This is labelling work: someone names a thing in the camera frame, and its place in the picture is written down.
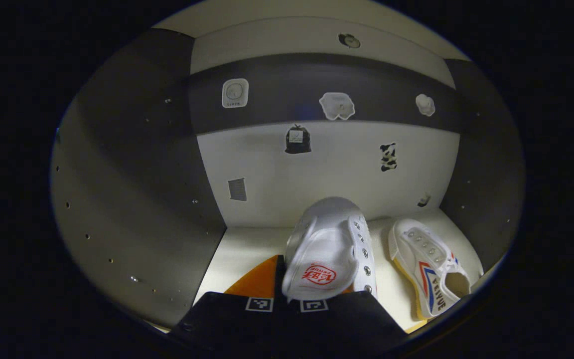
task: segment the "red logo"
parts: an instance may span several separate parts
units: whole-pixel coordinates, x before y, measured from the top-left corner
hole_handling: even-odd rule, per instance
[[[318,264],[312,264],[312,266],[305,270],[305,274],[301,277],[301,279],[307,279],[313,284],[324,286],[325,284],[333,282],[335,279],[335,271],[332,271],[329,268],[325,268]]]

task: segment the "vent grille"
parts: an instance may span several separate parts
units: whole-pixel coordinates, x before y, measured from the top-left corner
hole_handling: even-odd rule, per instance
[[[247,201],[244,178],[227,181],[227,184],[230,186],[230,199]]]

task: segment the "white sneaker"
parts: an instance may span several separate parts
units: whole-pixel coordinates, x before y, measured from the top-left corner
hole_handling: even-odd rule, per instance
[[[288,302],[328,299],[352,284],[378,297],[367,222],[348,199],[325,198],[305,211],[287,241],[285,265]]]
[[[421,320],[439,316],[471,293],[471,281],[458,258],[423,223],[412,219],[394,223],[389,255],[415,288]]]

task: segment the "orange object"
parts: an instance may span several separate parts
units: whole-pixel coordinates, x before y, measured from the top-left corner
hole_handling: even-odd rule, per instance
[[[229,289],[226,295],[253,296],[255,298],[274,298],[274,287],[276,284],[276,264],[278,255],[258,264],[254,269],[237,280]],[[342,291],[342,293],[353,292],[352,286]]]

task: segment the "white floor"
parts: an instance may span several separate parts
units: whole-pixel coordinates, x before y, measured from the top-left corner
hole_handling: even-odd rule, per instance
[[[460,259],[472,283],[483,275],[480,259],[464,234],[440,209],[431,209],[405,216],[428,225],[438,234]],[[374,243],[378,300],[405,330],[421,322],[412,318],[415,292],[412,285],[394,267],[389,259],[387,235],[394,218],[368,222]],[[273,255],[283,254],[291,228],[228,228],[207,268],[194,303],[209,291],[222,293],[255,266]]]

